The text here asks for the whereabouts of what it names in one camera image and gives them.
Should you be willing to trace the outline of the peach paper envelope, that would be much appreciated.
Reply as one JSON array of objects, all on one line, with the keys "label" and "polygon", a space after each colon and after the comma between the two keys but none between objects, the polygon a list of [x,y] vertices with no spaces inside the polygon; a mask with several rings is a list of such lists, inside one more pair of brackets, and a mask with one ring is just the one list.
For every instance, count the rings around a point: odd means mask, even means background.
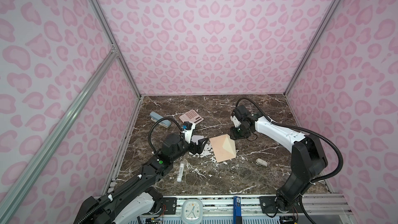
[{"label": "peach paper envelope", "polygon": [[217,163],[236,158],[235,141],[228,134],[210,139]]}]

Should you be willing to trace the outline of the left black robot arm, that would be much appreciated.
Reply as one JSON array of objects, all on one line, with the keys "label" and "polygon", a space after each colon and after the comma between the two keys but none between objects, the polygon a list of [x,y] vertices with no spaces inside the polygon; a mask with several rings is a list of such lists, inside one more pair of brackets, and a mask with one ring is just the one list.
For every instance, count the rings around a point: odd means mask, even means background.
[{"label": "left black robot arm", "polygon": [[89,197],[81,205],[76,224],[127,224],[146,213],[162,215],[163,196],[153,188],[174,167],[174,162],[186,153],[200,155],[208,137],[192,141],[195,123],[186,121],[177,125],[179,132],[166,136],[160,149],[145,162],[138,174],[117,189],[95,199]]}]

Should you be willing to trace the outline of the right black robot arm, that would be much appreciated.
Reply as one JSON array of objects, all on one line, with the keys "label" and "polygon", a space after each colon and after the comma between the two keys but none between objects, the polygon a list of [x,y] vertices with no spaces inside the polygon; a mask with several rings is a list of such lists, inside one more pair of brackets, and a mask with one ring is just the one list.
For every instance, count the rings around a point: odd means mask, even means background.
[{"label": "right black robot arm", "polygon": [[[262,134],[279,143],[291,153],[291,174],[277,190],[271,208],[277,212],[288,212],[302,200],[303,195],[318,181],[336,176],[343,168],[344,158],[339,148],[325,136],[312,130],[274,121],[253,100],[249,102],[257,109],[250,112],[244,105],[236,103],[231,113],[233,140],[248,140],[252,135]],[[326,174],[321,172],[328,166],[322,142],[329,145],[337,155],[336,168]]]}]

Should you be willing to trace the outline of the green bordered floral letter card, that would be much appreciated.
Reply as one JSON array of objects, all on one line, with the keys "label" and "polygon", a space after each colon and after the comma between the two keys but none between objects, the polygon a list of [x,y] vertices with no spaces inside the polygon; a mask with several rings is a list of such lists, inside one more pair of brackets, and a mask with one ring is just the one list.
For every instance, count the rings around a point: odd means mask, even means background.
[{"label": "green bordered floral letter card", "polygon": [[194,135],[194,136],[192,136],[191,143],[193,143],[193,142],[196,143],[198,140],[200,140],[200,139],[202,139],[202,138],[204,138],[204,136],[201,136],[201,135]]}]

